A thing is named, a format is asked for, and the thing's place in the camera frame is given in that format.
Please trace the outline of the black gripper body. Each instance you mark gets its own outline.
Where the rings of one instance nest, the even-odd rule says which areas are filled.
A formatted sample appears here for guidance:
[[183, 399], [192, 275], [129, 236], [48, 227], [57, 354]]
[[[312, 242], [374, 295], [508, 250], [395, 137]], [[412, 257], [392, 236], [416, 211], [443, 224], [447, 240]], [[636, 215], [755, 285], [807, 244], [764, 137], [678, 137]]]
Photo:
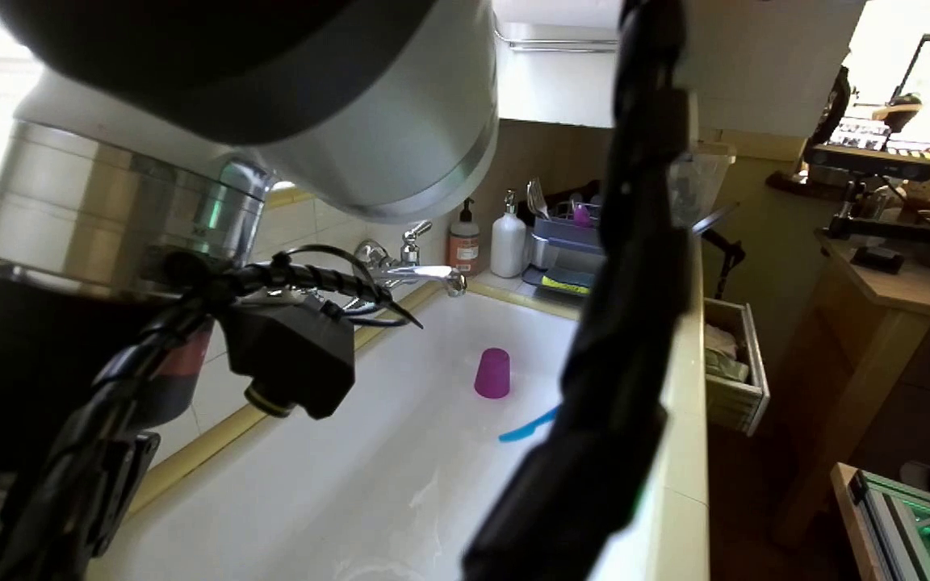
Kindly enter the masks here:
[[0, 263], [0, 581], [84, 581], [192, 405], [201, 298], [84, 298]]

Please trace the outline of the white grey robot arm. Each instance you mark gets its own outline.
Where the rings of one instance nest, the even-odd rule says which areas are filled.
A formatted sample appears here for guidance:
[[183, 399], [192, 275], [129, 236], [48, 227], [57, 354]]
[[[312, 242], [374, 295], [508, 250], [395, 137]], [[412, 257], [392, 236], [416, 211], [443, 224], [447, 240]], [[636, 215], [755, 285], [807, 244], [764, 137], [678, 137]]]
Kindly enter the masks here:
[[499, 145], [489, 0], [0, 0], [45, 68], [0, 163], [0, 581], [80, 581], [225, 346], [260, 410], [332, 414], [363, 263], [255, 257], [275, 182], [457, 205]]

